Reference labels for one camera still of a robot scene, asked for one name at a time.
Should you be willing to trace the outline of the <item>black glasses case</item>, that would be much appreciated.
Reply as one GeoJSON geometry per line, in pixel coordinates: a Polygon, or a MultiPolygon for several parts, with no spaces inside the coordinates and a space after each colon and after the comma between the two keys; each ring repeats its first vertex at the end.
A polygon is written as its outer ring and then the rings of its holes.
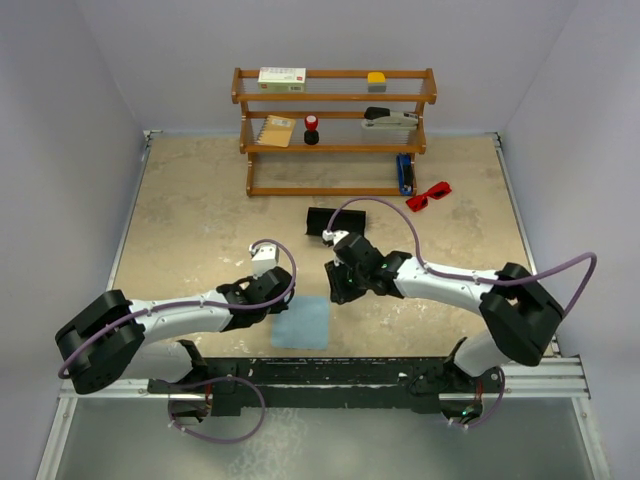
{"type": "MultiPolygon", "coordinates": [[[[305,234],[307,236],[321,238],[323,231],[326,229],[334,213],[335,209],[332,208],[309,207],[306,216],[305,234]]],[[[332,227],[334,230],[344,230],[364,235],[366,229],[366,212],[362,210],[343,209],[334,219],[332,227]]]]}

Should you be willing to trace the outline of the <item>light blue cleaning cloth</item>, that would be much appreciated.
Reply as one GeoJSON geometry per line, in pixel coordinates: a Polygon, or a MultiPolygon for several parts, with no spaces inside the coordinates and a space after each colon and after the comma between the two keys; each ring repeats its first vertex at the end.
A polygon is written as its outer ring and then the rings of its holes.
{"type": "Polygon", "coordinates": [[[271,345],[283,349],[325,350],[329,343],[330,306],[326,297],[296,296],[274,317],[271,345]]]}

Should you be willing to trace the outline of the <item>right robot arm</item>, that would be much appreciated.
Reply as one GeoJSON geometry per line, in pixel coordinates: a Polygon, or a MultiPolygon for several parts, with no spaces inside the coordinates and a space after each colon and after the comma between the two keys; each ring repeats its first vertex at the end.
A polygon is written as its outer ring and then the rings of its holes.
{"type": "Polygon", "coordinates": [[[563,320],[564,310],[523,266],[473,271],[437,264],[434,273],[410,253],[386,255],[357,232],[325,231],[334,252],[325,264],[330,299],[345,304],[368,292],[399,299],[424,299],[479,315],[486,329],[454,347],[445,366],[446,383],[467,391],[486,371],[510,361],[539,365],[563,320]]]}

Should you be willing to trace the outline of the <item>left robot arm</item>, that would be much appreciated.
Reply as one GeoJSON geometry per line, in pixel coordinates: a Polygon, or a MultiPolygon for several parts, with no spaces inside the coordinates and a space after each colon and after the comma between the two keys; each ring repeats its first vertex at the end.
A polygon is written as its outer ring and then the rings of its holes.
{"type": "Polygon", "coordinates": [[[161,380],[194,392],[206,369],[194,343],[183,337],[249,328],[285,310],[295,280],[276,266],[192,297],[142,301],[119,289],[106,291],[56,333],[63,359],[58,377],[70,380],[78,394],[125,379],[161,380]]]}

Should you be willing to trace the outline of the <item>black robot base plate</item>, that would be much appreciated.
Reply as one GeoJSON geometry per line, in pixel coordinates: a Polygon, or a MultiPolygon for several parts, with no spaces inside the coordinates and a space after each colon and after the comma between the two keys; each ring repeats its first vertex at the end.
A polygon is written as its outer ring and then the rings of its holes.
{"type": "Polygon", "coordinates": [[[215,417],[244,408],[402,409],[418,414],[482,412],[481,397],[504,389],[494,367],[471,378],[443,357],[206,358],[204,368],[170,384],[150,380],[154,394],[204,394],[215,417]]]}

